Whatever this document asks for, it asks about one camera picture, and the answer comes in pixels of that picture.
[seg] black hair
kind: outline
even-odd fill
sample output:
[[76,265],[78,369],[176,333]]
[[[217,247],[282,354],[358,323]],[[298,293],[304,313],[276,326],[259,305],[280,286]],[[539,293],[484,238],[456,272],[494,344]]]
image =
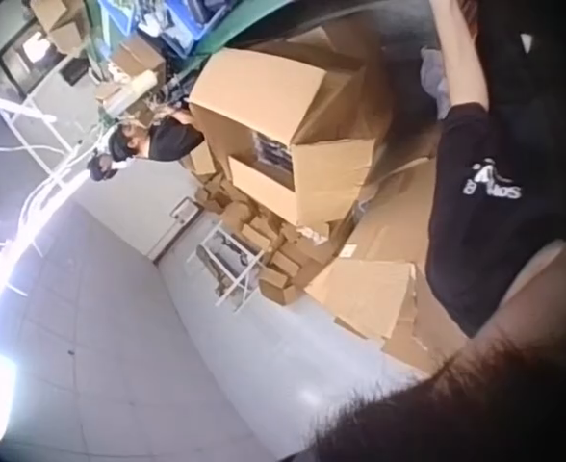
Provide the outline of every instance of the black hair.
[[566,460],[566,367],[546,358],[500,347],[388,397],[357,398],[312,452],[319,462]]
[[114,130],[108,139],[108,151],[115,162],[126,161],[138,155],[138,149],[129,147],[131,139],[122,132],[122,125]]
[[100,159],[101,159],[100,154],[95,154],[90,158],[89,162],[87,163],[87,169],[90,172],[90,179],[92,181],[103,181],[114,178],[115,175],[118,173],[118,170],[109,169],[107,171],[103,171],[101,169],[101,164],[99,164]]

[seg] shirt logo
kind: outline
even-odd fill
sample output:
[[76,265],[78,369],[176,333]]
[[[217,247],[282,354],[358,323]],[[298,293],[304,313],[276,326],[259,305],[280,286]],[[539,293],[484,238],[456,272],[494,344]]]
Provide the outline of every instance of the shirt logo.
[[503,178],[497,172],[495,161],[493,159],[484,159],[483,164],[475,164],[474,171],[477,171],[473,179],[467,180],[467,184],[463,189],[466,195],[474,195],[479,185],[484,185],[486,194],[491,197],[502,199],[518,200],[523,197],[523,189],[513,186],[512,180]]

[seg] blue plastic bin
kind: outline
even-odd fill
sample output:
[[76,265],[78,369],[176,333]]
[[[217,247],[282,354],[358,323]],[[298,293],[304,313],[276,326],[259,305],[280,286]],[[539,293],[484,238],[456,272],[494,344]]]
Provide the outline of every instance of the blue plastic bin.
[[108,12],[110,19],[124,36],[129,37],[138,30],[140,19],[138,18],[138,12],[135,6],[131,9],[129,15],[127,15],[125,10],[117,8],[110,0],[98,0],[98,2],[101,8]]
[[175,42],[182,47],[183,53],[181,56],[186,57],[189,55],[196,43],[198,43],[208,32],[213,29],[219,21],[225,16],[229,7],[222,6],[206,24],[199,24],[193,19],[193,15],[189,8],[185,5],[183,0],[165,0],[167,10],[170,13],[171,19],[177,29],[176,38],[167,40],[168,42]]

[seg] forearm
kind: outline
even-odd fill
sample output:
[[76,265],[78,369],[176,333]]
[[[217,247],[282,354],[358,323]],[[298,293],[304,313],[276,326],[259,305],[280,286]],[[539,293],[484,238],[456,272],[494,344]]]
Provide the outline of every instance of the forearm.
[[479,103],[488,110],[486,79],[457,0],[430,0],[441,41],[452,106]]

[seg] white label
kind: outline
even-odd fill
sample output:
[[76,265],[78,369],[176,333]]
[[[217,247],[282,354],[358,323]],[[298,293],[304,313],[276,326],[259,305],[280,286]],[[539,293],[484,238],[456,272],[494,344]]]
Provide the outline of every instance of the white label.
[[356,244],[347,244],[345,247],[343,247],[343,250],[341,250],[339,257],[340,258],[351,258],[351,257],[353,257],[353,254],[355,253],[356,248],[358,248],[358,245],[356,245]]

